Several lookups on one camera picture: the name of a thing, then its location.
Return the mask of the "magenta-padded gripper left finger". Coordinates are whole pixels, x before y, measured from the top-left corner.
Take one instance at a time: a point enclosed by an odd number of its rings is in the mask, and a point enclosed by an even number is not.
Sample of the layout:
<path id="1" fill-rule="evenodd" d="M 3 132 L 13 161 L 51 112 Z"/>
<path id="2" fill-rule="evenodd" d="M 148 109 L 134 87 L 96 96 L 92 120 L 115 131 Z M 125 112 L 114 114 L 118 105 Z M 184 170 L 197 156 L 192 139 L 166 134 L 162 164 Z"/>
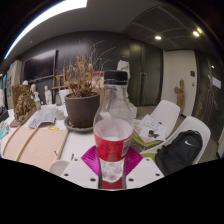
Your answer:
<path id="1" fill-rule="evenodd" d="M 61 177 L 84 188 L 98 189 L 100 161 L 96 147 L 91 147 L 81 158 L 74 158 Z"/>

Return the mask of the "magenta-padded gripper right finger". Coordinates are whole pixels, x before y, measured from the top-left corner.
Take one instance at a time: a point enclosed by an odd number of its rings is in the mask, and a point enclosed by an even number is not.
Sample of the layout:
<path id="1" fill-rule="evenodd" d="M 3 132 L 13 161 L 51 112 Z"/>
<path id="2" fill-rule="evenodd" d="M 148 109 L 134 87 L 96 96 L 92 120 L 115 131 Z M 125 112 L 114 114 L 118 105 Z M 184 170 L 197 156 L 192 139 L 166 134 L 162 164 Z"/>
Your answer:
<path id="1" fill-rule="evenodd" d="M 143 187 L 164 177 L 150 158 L 144 158 L 130 147 L 124 161 L 124 175 L 127 189 Z"/>

